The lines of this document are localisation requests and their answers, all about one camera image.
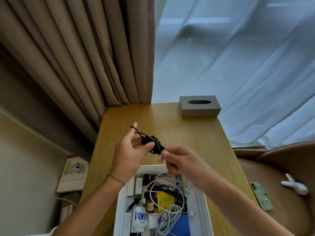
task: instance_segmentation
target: sheer white curtain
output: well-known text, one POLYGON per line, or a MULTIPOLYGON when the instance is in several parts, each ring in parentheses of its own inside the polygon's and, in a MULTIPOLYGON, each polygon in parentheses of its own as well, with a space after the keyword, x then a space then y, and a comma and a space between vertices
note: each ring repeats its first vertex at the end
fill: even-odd
POLYGON ((315 0, 156 0, 153 103, 216 95, 232 146, 315 140, 315 0))

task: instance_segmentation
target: tangled white cable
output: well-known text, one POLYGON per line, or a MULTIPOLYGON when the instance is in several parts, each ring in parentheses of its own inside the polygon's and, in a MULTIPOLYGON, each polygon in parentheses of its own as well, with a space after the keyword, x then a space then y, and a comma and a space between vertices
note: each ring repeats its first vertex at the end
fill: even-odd
MULTIPOLYGON (((163 213, 159 216, 159 218, 161 218, 161 221, 160 223, 158 223, 158 227, 157 227, 157 233, 158 233, 158 236, 166 236, 168 234, 171 234, 171 235, 174 235, 176 236, 175 234, 172 234, 170 231, 171 229, 173 228, 173 226, 175 225, 175 223, 179 220, 180 216, 181 216, 181 213, 182 213, 182 210, 184 208, 184 205, 185 205, 185 198, 184 198, 184 195, 183 193, 181 192, 181 190, 179 189, 180 186, 183 186, 184 189, 185 189, 185 185, 183 184, 182 181, 179 181, 179 180, 176 180, 176 179, 173 179, 175 182, 178 182, 179 184, 178 185, 174 185, 174 184, 171 184, 170 182, 168 181, 165 181, 163 180, 164 178, 169 178, 167 176, 162 176, 161 173, 157 175, 156 177, 156 180, 150 182, 146 188, 142 191, 142 195, 141 195, 141 199, 140 199, 140 202, 142 202, 142 199, 144 198, 144 193, 146 191, 149 192, 149 195, 150 195, 150 199, 151 201, 160 209, 163 210, 163 213), (161 206, 159 206, 157 203, 154 202, 153 198, 152 198, 152 192, 153 193, 158 193, 158 192, 162 192, 162 191, 153 191, 152 188, 156 185, 156 183, 161 183, 162 185, 166 185, 166 186, 171 186, 175 189, 178 190, 178 192, 182 195, 182 198, 183 198, 183 206, 180 207, 178 205, 169 205, 167 209, 164 209, 162 208, 161 206)), ((144 212, 147 212, 147 210, 143 207, 143 205, 141 204, 141 208, 144 212)))

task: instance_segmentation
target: decorated phone case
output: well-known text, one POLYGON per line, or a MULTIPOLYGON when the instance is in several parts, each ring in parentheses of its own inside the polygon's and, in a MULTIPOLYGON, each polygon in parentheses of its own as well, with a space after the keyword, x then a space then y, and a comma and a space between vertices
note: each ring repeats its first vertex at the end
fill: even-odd
POLYGON ((262 185, 259 182, 250 182, 250 187, 258 201, 259 206, 264 211, 273 210, 273 205, 271 204, 270 199, 266 195, 262 185))

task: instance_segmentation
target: beige chair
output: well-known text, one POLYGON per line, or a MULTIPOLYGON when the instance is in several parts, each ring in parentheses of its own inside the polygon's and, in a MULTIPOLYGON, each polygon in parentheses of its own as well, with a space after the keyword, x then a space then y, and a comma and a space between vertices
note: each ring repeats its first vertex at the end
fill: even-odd
POLYGON ((315 142, 272 150, 237 149, 235 155, 248 182, 260 182, 274 210, 268 212, 295 236, 315 236, 315 142), (282 186, 289 173, 309 189, 306 196, 282 186))

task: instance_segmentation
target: wooden desk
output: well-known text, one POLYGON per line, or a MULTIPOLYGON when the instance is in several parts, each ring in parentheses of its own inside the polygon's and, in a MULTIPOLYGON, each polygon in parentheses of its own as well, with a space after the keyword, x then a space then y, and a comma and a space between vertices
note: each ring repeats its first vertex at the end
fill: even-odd
MULTIPOLYGON (((89 166, 81 202, 84 202, 105 179, 112 165, 115 145, 138 123, 138 130, 156 136, 167 146, 187 145, 216 172, 256 202, 246 177, 217 117, 184 117, 178 103, 134 104, 108 108, 89 166)), ((157 155, 148 154, 143 165, 157 164, 157 155)), ((218 208, 207 198, 214 236, 238 235, 218 208)), ((116 200, 93 235, 113 234, 116 200)))

